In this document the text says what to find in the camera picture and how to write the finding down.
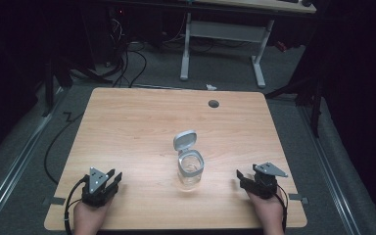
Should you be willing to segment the grey tape strip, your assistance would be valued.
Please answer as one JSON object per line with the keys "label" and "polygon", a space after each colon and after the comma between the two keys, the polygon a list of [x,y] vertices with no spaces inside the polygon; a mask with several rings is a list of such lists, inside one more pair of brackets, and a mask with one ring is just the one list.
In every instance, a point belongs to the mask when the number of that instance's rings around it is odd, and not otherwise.
{"label": "grey tape strip", "polygon": [[65,203],[65,198],[58,198],[58,197],[45,197],[43,199],[42,205],[43,206],[50,206],[50,205],[59,205],[62,206]]}
{"label": "grey tape strip", "polygon": [[307,205],[309,203],[309,200],[307,197],[304,197],[301,194],[288,194],[289,199],[292,201],[300,201],[303,205]]}

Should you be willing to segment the white-framed desk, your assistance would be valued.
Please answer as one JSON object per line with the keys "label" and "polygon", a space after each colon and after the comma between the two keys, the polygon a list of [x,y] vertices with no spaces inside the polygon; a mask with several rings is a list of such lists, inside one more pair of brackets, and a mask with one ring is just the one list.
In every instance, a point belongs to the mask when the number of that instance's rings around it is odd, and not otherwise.
{"label": "white-framed desk", "polygon": [[[195,3],[212,6],[239,7],[243,10],[263,10],[268,13],[291,13],[314,15],[316,8],[308,0],[186,0],[189,6]],[[180,79],[189,78],[190,41],[192,37],[222,39],[257,43],[257,53],[251,57],[259,88],[265,87],[260,60],[271,34],[275,19],[271,18],[265,26],[240,25],[235,23],[217,23],[193,20],[190,13],[185,17],[184,52],[182,55]]]}

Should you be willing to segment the metal floor rail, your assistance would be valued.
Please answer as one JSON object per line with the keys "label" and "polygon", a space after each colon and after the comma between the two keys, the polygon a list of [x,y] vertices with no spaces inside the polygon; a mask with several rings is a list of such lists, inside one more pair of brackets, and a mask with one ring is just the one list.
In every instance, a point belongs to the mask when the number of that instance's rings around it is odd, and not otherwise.
{"label": "metal floor rail", "polygon": [[310,125],[310,117],[306,108],[297,107],[300,117],[305,123],[306,131],[308,132],[312,145],[315,148],[316,156],[319,161],[321,173],[324,177],[325,183],[328,187],[329,193],[334,202],[335,208],[343,222],[347,235],[361,235],[359,227],[353,216],[347,197],[339,184],[337,177],[330,165],[326,152],[321,144],[320,138],[316,137]]}
{"label": "metal floor rail", "polygon": [[14,127],[0,146],[0,212],[17,186],[33,152],[55,110],[64,101],[68,89],[58,88],[53,108],[40,102]]}

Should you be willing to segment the clear jar with grey flip lid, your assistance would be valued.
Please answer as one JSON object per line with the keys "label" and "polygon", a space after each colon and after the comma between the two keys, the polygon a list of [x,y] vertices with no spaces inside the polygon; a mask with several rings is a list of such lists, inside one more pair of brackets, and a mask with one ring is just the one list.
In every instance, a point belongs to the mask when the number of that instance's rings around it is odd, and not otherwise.
{"label": "clear jar with grey flip lid", "polygon": [[193,149],[197,142],[195,130],[185,130],[176,134],[173,138],[173,148],[177,152],[179,188],[190,191],[196,188],[205,168],[202,154]]}

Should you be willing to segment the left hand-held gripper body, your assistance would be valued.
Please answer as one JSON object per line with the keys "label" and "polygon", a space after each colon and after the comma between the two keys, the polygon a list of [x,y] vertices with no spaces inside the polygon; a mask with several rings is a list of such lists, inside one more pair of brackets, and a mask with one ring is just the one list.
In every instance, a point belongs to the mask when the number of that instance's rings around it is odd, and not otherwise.
{"label": "left hand-held gripper body", "polygon": [[85,186],[82,188],[82,202],[94,208],[104,206],[118,192],[118,190],[116,192],[109,190],[107,182],[110,179],[107,179],[106,173],[91,167],[85,179]]}

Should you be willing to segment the dark metal stand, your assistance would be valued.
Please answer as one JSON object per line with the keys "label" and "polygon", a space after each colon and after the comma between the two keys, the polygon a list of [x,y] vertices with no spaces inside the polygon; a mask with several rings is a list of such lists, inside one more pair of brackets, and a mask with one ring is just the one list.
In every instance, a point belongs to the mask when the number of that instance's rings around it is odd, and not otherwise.
{"label": "dark metal stand", "polygon": [[311,106],[309,127],[315,137],[319,136],[318,121],[323,86],[322,62],[299,62],[289,83],[264,95],[273,99],[282,94],[296,94],[297,106]]}
{"label": "dark metal stand", "polygon": [[97,82],[110,83],[110,81],[102,75],[96,74],[84,66],[61,56],[58,52],[51,52],[45,64],[44,85],[46,110],[43,114],[45,117],[48,117],[50,113],[55,110],[54,80],[58,81],[62,89],[70,89],[72,87],[71,70],[79,71]]}

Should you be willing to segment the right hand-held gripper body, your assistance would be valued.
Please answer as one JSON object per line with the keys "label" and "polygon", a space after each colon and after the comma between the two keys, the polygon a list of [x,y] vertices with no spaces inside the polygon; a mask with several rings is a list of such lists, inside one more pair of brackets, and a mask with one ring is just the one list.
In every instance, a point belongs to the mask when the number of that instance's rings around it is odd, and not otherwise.
{"label": "right hand-held gripper body", "polygon": [[262,199],[270,199],[277,193],[276,177],[288,177],[288,174],[273,163],[254,164],[254,181],[250,191]]}

